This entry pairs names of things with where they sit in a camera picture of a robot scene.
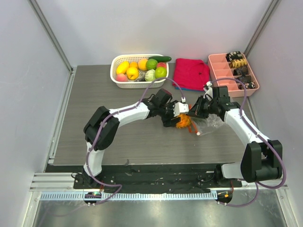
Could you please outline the clear zip top bag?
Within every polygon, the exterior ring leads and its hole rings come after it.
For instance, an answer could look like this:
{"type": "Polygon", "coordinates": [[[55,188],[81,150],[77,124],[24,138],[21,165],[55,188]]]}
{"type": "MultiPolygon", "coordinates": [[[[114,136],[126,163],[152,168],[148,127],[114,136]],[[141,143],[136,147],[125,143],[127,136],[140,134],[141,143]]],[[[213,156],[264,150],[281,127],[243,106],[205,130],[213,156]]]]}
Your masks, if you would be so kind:
{"type": "Polygon", "coordinates": [[[209,115],[208,118],[200,118],[190,116],[190,124],[187,126],[190,133],[194,133],[197,136],[206,135],[212,133],[222,127],[225,122],[215,114],[209,115]]]}

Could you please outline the green pear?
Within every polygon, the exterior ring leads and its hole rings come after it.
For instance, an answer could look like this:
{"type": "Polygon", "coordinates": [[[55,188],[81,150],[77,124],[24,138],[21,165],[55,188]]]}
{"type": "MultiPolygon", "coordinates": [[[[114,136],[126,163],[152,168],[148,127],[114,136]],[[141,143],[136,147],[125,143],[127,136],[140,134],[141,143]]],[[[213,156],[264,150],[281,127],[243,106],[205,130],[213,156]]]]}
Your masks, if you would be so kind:
{"type": "Polygon", "coordinates": [[[164,78],[167,75],[167,69],[165,67],[157,67],[155,70],[155,78],[164,78]]]}

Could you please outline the yellow apple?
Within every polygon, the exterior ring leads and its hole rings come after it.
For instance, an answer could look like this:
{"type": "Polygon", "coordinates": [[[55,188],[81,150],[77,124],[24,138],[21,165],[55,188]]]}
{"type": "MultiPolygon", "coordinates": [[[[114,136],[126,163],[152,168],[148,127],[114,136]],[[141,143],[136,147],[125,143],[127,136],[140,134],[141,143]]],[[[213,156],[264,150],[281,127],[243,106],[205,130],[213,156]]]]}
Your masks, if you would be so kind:
{"type": "Polygon", "coordinates": [[[139,71],[136,67],[129,67],[126,71],[129,80],[136,80],[139,77],[139,71]]]}

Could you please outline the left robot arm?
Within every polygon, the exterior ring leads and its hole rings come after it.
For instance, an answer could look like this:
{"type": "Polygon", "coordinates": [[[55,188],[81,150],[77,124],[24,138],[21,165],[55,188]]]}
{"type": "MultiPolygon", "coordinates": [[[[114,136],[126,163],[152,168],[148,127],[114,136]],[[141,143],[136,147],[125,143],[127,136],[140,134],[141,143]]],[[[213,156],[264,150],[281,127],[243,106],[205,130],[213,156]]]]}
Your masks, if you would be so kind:
{"type": "Polygon", "coordinates": [[[165,127],[175,126],[179,122],[178,115],[188,110],[188,106],[177,100],[165,89],[157,94],[144,98],[132,105],[118,109],[107,109],[100,106],[84,127],[87,143],[87,157],[84,171],[87,174],[84,183],[91,189],[100,185],[102,159],[105,149],[113,142],[117,130],[137,120],[145,120],[160,116],[165,127]]]}

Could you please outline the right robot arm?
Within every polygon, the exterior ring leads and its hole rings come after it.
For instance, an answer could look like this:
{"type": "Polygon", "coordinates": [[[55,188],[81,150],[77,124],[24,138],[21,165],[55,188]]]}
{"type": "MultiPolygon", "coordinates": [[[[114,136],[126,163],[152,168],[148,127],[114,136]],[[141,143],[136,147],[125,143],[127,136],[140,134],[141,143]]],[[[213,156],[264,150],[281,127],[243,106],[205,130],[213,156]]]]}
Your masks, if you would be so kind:
{"type": "Polygon", "coordinates": [[[232,102],[228,88],[209,87],[200,96],[188,115],[207,119],[217,115],[229,125],[245,147],[240,162],[223,164],[214,174],[214,182],[226,186],[232,178],[243,179],[248,183],[279,179],[282,176],[282,144],[263,135],[246,117],[240,104],[232,102]]]}

